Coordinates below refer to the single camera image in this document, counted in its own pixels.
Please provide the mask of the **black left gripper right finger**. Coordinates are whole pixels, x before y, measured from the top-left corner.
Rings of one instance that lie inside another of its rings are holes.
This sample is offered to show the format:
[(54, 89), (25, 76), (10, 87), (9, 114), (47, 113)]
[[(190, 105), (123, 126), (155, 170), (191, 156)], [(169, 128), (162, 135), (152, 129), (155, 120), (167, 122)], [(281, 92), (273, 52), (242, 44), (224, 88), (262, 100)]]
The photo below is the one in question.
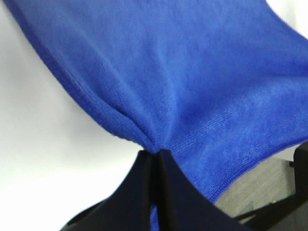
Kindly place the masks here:
[(171, 151), (157, 155), (157, 213), (161, 231), (244, 231), (245, 226), (207, 200), (187, 179)]

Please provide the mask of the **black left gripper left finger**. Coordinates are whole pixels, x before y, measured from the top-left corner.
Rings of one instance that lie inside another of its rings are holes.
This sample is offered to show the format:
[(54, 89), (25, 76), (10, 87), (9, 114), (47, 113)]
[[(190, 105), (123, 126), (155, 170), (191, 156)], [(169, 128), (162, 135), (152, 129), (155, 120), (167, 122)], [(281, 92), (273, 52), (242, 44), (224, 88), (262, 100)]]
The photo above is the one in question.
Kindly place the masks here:
[(139, 151), (133, 166), (111, 196), (77, 214), (64, 231), (149, 231), (157, 200), (156, 161)]

